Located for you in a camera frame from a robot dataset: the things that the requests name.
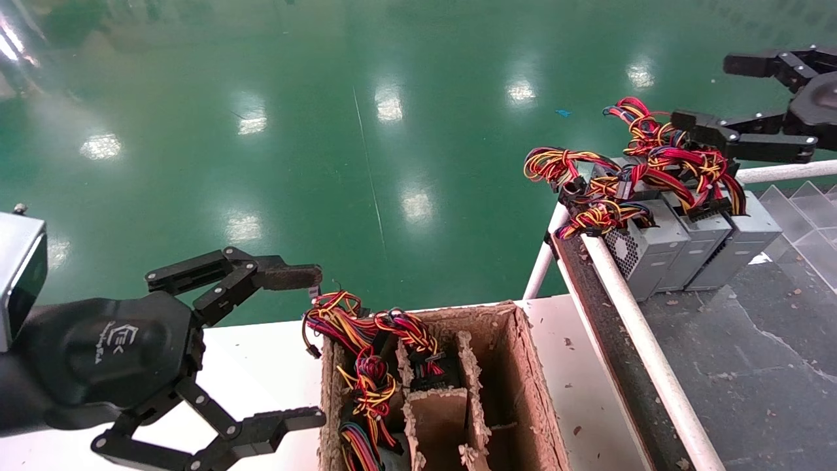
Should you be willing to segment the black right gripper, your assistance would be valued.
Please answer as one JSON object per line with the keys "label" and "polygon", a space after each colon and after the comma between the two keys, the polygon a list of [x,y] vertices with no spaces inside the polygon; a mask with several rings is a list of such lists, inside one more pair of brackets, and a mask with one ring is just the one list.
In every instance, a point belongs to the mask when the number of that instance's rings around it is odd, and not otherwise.
{"label": "black right gripper", "polygon": [[836,48],[727,54],[723,72],[775,78],[794,96],[786,113],[720,118],[676,109],[672,125],[692,146],[717,149],[727,160],[807,164],[814,151],[836,150]]}

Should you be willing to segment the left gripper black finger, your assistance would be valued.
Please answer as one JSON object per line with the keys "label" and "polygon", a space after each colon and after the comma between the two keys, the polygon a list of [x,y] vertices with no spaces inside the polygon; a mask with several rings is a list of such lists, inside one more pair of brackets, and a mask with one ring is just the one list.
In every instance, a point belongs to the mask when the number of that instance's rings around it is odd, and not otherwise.
{"label": "left gripper black finger", "polygon": [[236,247],[225,247],[150,271],[148,291],[176,296],[207,287],[192,310],[207,326],[214,326],[260,289],[308,290],[322,282],[317,264],[287,264],[281,256],[251,256]]}

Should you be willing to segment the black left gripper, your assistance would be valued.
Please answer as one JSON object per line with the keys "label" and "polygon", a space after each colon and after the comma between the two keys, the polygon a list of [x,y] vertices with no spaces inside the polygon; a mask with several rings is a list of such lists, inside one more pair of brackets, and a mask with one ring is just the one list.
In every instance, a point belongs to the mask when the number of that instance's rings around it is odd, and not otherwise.
{"label": "black left gripper", "polygon": [[[203,325],[164,292],[34,307],[2,354],[1,432],[13,436],[113,423],[90,444],[108,462],[139,470],[228,470],[275,453],[285,435],[326,425],[320,408],[233,419],[195,378]],[[133,438],[181,402],[216,432],[187,453]]]}

